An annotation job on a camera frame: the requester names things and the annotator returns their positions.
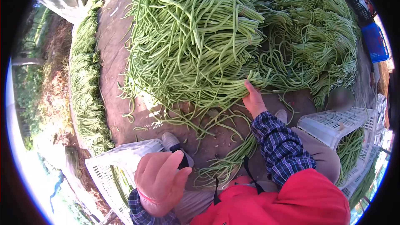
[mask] sneaker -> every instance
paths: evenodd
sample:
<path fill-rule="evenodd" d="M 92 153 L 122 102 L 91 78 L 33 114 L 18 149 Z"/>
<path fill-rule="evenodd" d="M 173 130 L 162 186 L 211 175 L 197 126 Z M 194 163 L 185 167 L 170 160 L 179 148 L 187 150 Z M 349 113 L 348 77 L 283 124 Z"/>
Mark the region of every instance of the sneaker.
<path fill-rule="evenodd" d="M 178 169 L 182 169 L 184 167 L 193 167 L 194 161 L 193 159 L 186 153 L 186 151 L 180 146 L 180 142 L 176 136 L 174 136 L 170 132 L 166 132 L 163 135 L 163 146 L 167 151 L 171 151 L 172 153 L 180 149 L 184 156 L 182 162 L 179 164 Z"/>
<path fill-rule="evenodd" d="M 287 113 L 284 109 L 280 109 L 278 110 L 275 115 L 276 118 L 278 118 L 279 120 L 281 120 L 284 124 L 287 124 Z"/>

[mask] red vest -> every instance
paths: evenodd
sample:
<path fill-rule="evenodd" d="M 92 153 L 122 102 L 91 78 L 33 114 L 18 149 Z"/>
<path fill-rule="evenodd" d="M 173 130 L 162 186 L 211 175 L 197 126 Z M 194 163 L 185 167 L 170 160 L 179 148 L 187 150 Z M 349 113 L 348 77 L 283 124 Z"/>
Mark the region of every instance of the red vest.
<path fill-rule="evenodd" d="M 350 208 L 343 193 L 315 169 L 292 175 L 280 192 L 262 192 L 234 185 L 219 194 L 191 225 L 349 224 Z"/>

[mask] hand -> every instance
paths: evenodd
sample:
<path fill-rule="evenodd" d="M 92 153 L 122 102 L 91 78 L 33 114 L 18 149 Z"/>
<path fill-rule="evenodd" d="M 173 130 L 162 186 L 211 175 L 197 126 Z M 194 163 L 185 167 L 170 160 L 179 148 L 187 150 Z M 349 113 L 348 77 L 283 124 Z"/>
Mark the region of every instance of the hand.
<path fill-rule="evenodd" d="M 244 86 L 246 86 L 250 94 L 243 98 L 243 103 L 252 115 L 253 119 L 255 119 L 259 114 L 266 111 L 267 108 L 262 100 L 261 92 L 258 89 L 255 89 L 247 79 L 244 81 Z"/>
<path fill-rule="evenodd" d="M 134 180 L 140 203 L 152 216 L 165 216 L 181 200 L 192 172 L 190 167 L 177 172 L 182 159 L 181 150 L 148 153 L 140 159 Z"/>

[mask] rubber band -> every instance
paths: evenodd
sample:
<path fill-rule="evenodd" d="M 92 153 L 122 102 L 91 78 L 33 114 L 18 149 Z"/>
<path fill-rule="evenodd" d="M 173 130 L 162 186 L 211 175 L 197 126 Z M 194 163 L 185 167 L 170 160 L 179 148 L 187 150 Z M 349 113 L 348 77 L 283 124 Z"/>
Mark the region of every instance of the rubber band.
<path fill-rule="evenodd" d="M 149 201 L 149 202 L 151 202 L 151 203 L 153 203 L 153 204 L 158 204 L 158 205 L 159 205 L 159 204 L 161 204 L 162 202 L 164 202 L 165 199 L 167 199 L 167 198 L 164 198 L 162 201 L 156 201 L 156 200 L 154 200 L 154 199 L 148 198 L 147 196 L 143 195 L 143 193 L 140 192 L 138 188 L 137 188 L 137 191 L 138 191 L 138 193 L 139 193 L 139 195 L 140 195 L 141 197 L 145 198 L 147 201 Z"/>

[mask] plaid shirt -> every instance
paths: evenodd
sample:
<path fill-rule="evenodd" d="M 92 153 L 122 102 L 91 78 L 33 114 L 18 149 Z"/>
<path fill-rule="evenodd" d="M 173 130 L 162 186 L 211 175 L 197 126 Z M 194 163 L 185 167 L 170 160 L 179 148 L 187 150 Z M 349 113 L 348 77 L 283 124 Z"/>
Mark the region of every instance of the plaid shirt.
<path fill-rule="evenodd" d="M 303 149 L 300 138 L 275 116 L 265 111 L 252 122 L 252 133 L 260 143 L 268 176 L 281 189 L 287 179 L 303 169 L 315 169 L 315 160 Z M 128 198 L 134 224 L 180 224 L 174 210 L 164 217 L 153 217 L 144 210 L 136 189 Z"/>

